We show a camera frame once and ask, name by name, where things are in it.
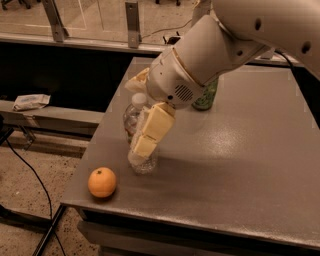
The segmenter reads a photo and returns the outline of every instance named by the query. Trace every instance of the orange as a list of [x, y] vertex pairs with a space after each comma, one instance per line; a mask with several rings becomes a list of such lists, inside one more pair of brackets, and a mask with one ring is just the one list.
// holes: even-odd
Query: orange
[[89, 176], [88, 188], [95, 197], [103, 198], [110, 196], [116, 189], [116, 175], [106, 167], [95, 169]]

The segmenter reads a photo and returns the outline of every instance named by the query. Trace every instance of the table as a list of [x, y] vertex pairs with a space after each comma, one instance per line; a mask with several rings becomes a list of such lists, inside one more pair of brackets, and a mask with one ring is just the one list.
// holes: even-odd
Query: table
[[[177, 111], [156, 172], [139, 176], [127, 161], [123, 86], [151, 61], [133, 59], [61, 199], [84, 236], [101, 255], [319, 255], [320, 133], [291, 72], [221, 76], [213, 108]], [[107, 200], [87, 189], [100, 166], [118, 178]]]

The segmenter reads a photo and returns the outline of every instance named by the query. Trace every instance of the speckled floor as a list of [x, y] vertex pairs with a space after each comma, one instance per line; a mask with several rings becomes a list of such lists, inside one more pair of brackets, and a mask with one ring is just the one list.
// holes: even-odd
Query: speckled floor
[[[21, 148], [26, 140], [15, 131], [9, 138], [14, 149], [36, 170], [51, 197], [53, 214], [66, 183], [75, 171], [88, 141], [36, 134], [29, 150]], [[15, 156], [6, 142], [0, 147], [0, 203], [11, 210], [49, 217], [48, 199], [31, 169]], [[74, 209], [68, 209], [56, 228], [66, 255], [98, 255], [98, 246], [89, 244], [77, 230], [80, 219]], [[32, 255], [42, 233], [0, 224], [0, 255]], [[54, 236], [43, 255], [63, 255]]]

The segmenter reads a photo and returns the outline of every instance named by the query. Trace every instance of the clear bottle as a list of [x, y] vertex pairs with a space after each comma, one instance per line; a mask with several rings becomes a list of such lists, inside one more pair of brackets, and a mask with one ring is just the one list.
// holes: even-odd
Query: clear bottle
[[[131, 104], [123, 114], [123, 123], [129, 144], [131, 144], [132, 138], [137, 131], [138, 118], [144, 106], [150, 108], [147, 96], [144, 93], [136, 93], [132, 96]], [[157, 165], [157, 159], [157, 150], [155, 150], [142, 164], [135, 165], [131, 163], [131, 166], [137, 174], [151, 173]]]

